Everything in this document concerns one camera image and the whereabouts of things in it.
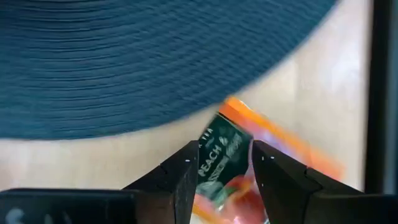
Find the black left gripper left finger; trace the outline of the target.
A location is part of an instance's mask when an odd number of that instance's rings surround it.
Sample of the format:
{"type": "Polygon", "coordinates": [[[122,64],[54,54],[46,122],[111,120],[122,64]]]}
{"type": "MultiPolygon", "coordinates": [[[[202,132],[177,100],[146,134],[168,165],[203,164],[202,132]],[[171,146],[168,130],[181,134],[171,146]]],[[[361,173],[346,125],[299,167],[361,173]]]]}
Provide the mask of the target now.
{"type": "Polygon", "coordinates": [[[136,224],[190,224],[198,179],[198,141],[125,187],[134,192],[136,224]]]}

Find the orange peach tea packet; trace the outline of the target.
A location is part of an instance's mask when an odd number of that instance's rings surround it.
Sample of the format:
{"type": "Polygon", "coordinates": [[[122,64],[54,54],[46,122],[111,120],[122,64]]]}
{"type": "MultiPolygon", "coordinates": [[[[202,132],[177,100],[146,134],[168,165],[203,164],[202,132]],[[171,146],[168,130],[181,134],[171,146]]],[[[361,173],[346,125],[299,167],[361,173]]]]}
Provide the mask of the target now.
{"type": "Polygon", "coordinates": [[[254,140],[336,180],[343,176],[336,160],[230,97],[199,138],[191,224],[271,224],[254,178],[254,140]]]}

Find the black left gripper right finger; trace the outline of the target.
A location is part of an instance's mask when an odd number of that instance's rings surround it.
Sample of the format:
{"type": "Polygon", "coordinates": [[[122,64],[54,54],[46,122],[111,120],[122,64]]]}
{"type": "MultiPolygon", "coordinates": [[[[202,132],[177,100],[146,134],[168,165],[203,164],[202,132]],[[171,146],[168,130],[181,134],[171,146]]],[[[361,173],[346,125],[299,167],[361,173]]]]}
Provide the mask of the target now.
{"type": "Polygon", "coordinates": [[[262,141],[252,144],[252,164],[271,224],[304,224],[308,203],[316,192],[361,194],[262,141]]]}

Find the black metal table frame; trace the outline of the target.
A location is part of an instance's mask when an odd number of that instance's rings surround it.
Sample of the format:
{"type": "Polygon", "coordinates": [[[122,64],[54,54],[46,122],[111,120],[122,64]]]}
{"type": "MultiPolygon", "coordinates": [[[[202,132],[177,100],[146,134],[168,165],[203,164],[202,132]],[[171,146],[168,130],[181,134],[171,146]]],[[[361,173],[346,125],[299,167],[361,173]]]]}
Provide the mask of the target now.
{"type": "Polygon", "coordinates": [[[368,81],[368,130],[364,190],[384,191],[386,152],[386,82],[390,16],[393,0],[373,0],[368,81]]]}

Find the round dark woven placemat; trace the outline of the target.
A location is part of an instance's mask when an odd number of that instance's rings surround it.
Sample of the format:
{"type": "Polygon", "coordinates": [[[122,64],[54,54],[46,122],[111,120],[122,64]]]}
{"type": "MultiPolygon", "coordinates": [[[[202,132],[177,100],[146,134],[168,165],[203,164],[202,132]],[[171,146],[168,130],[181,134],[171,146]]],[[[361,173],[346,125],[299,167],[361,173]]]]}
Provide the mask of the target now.
{"type": "Polygon", "coordinates": [[[257,80],[336,0],[0,0],[0,139],[159,126],[257,80]]]}

